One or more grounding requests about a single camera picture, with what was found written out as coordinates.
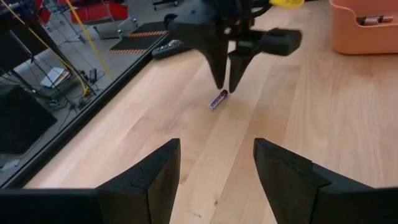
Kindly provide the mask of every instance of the orange container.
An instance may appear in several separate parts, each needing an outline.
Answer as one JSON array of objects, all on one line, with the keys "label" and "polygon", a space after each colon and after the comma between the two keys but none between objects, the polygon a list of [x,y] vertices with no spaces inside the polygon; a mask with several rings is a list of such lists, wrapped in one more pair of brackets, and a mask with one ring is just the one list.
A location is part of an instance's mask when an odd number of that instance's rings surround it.
[{"label": "orange container", "polygon": [[[88,17],[88,10],[86,7],[81,7],[81,8],[75,9],[75,11],[76,11],[77,15],[79,16],[82,23],[90,20],[90,18]],[[70,19],[73,23],[77,23],[76,17],[71,11],[70,11]]]},{"label": "orange container", "polygon": [[42,23],[48,24],[50,21],[51,12],[47,8],[43,7],[41,9],[39,9],[38,16]]},{"label": "orange container", "polygon": [[90,15],[90,20],[105,19],[112,16],[114,20],[127,19],[129,17],[127,6],[114,2],[105,2],[92,4],[87,6],[88,14]]},{"label": "orange container", "polygon": [[[343,54],[398,53],[398,0],[329,0],[331,41]],[[361,26],[357,17],[393,16],[388,23]]]}]

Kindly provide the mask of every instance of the wood grain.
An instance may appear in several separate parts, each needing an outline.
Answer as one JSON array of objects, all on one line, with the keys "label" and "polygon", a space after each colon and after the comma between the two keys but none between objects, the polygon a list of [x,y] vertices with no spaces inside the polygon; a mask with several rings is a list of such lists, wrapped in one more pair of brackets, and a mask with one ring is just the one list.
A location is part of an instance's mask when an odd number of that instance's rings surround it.
[{"label": "wood grain", "polygon": [[334,53],[328,10],[306,2],[258,18],[258,29],[302,29],[302,46],[258,55],[214,111],[220,91],[202,55],[151,62],[26,187],[96,187],[170,138],[182,142],[171,223],[275,223],[254,138],[374,187],[398,185],[398,58]]}]

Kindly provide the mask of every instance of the battery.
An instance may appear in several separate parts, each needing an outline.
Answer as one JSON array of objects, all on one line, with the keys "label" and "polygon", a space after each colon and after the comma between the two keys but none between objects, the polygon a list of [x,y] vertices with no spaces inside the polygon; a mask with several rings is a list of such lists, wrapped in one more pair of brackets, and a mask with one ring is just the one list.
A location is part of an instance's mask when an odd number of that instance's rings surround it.
[{"label": "battery", "polygon": [[221,103],[228,96],[228,91],[223,90],[221,93],[215,98],[210,104],[209,107],[211,110],[215,109],[219,103]]}]

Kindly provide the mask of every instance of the yellow cable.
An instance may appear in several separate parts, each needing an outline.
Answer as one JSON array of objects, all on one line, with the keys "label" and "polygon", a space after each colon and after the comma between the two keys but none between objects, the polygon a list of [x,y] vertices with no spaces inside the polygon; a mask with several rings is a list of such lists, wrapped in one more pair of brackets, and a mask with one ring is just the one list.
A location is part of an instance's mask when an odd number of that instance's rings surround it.
[{"label": "yellow cable", "polygon": [[66,63],[55,51],[51,49],[51,47],[42,40],[39,35],[37,35],[30,27],[26,25],[26,23],[4,2],[4,0],[0,0],[0,2],[8,9],[8,11],[11,12],[11,14],[19,21],[21,22],[24,26],[26,26],[29,31],[43,44],[46,46],[46,48],[50,49],[50,51],[66,66],[80,81],[81,87],[83,88],[83,94],[87,94],[87,91],[89,91],[88,87],[85,85],[83,80],[80,78],[80,76],[74,71],[72,66]]},{"label": "yellow cable", "polygon": [[296,8],[304,4],[304,0],[270,0],[269,3],[277,6]]},{"label": "yellow cable", "polygon": [[72,11],[73,15],[75,16],[77,22],[79,23],[81,29],[83,30],[83,33],[85,34],[86,38],[88,39],[88,41],[90,42],[91,48],[93,48],[95,55],[98,57],[99,62],[102,64],[102,67],[104,68],[105,73],[112,79],[114,80],[111,72],[109,71],[109,69],[107,68],[107,66],[105,65],[104,61],[102,60],[100,53],[98,53],[97,48],[95,48],[93,41],[90,38],[90,35],[88,35],[88,32],[86,30],[86,28],[83,26],[83,23],[80,20],[79,15],[76,13],[75,9],[73,8],[72,4],[70,3],[69,0],[66,0],[70,10]]}]

